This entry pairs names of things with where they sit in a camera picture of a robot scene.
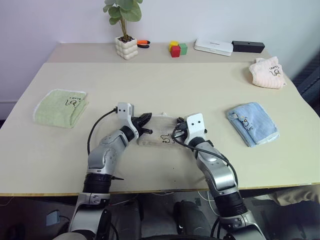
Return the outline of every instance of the green leaf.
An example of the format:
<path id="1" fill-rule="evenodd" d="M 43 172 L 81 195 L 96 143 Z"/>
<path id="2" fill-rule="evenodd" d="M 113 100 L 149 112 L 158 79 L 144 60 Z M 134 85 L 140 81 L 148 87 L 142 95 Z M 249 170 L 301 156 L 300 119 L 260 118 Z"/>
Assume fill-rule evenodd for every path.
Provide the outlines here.
<path id="1" fill-rule="evenodd" d="M 116 0 L 104 0 L 105 5 L 113 5 L 116 3 Z"/>
<path id="2" fill-rule="evenodd" d="M 120 19 L 121 19 L 121 17 L 117 17 L 117 18 L 110 17 L 109 23 L 111 25 L 115 25 L 117 22 L 119 22 Z"/>
<path id="3" fill-rule="evenodd" d="M 134 5 L 134 0 L 115 0 L 115 2 L 126 11 L 131 10 Z"/>
<path id="4" fill-rule="evenodd" d="M 122 17 L 129 22 L 138 22 L 141 19 L 141 10 L 136 1 L 133 2 L 132 9 L 129 11 L 120 8 Z"/>
<path id="5" fill-rule="evenodd" d="M 120 9 L 119 7 L 116 7 L 116 6 L 110 7 L 108 13 L 110 17 L 112 17 L 113 19 L 121 17 Z"/>
<path id="6" fill-rule="evenodd" d="M 106 12 L 108 11 L 108 9 L 111 8 L 111 7 L 112 7 L 112 5 L 106 5 L 106 6 L 104 6 L 103 12 L 106 13 Z"/>

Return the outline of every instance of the white wall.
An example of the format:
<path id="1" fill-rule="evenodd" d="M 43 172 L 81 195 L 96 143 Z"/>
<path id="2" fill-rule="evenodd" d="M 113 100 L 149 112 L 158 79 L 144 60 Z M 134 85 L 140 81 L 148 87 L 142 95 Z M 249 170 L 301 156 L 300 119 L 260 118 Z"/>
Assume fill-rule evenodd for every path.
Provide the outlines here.
<path id="1" fill-rule="evenodd" d="M 112 42 L 121 34 L 104 0 L 0 1 L 0 119 L 58 42 Z M 144 0 L 129 33 L 152 42 L 263 42 L 294 77 L 320 48 L 320 0 Z"/>

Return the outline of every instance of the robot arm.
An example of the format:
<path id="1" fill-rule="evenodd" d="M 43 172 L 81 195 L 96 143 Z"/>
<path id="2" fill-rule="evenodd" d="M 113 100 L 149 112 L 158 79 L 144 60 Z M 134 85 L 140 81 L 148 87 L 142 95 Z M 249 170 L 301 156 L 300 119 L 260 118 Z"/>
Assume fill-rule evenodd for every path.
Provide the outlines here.
<path id="1" fill-rule="evenodd" d="M 109 238 L 111 213 L 106 206 L 110 200 L 111 181 L 121 179 L 113 176 L 118 158 L 131 140 L 138 139 L 143 133 L 152 134 L 152 130 L 143 128 L 151 119 L 151 113 L 134 117 L 133 105 L 119 103 L 117 114 L 123 127 L 104 137 L 89 153 L 83 191 L 78 196 L 68 229 L 87 239 Z"/>
<path id="2" fill-rule="evenodd" d="M 185 120 L 182 118 L 178 120 L 172 137 L 181 144 L 176 138 L 186 136 L 183 145 L 193 148 L 196 164 L 205 176 L 220 213 L 220 224 L 228 232 L 227 239 L 265 240 L 251 211 L 246 208 L 240 195 L 236 172 L 233 173 L 228 168 L 228 165 L 230 167 L 232 165 L 209 140 L 205 141 L 206 129 L 203 115 L 197 113 L 187 116 Z"/>

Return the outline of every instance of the white box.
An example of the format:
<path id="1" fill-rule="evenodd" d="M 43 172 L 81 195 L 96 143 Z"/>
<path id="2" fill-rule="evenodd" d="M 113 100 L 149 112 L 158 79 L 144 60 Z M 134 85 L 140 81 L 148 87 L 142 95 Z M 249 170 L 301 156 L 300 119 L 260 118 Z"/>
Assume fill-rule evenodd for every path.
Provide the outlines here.
<path id="1" fill-rule="evenodd" d="M 234 46 L 229 42 L 197 39 L 194 44 L 194 49 L 213 54 L 231 56 Z"/>

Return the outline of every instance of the pink towel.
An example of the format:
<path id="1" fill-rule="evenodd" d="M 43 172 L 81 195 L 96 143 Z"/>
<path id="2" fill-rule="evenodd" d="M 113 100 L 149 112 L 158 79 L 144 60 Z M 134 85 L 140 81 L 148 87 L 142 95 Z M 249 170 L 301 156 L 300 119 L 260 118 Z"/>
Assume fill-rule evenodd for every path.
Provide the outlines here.
<path id="1" fill-rule="evenodd" d="M 256 58 L 255 61 L 256 63 L 249 67 L 254 85 L 270 89 L 281 89 L 287 85 L 282 66 L 276 56 L 270 59 Z"/>

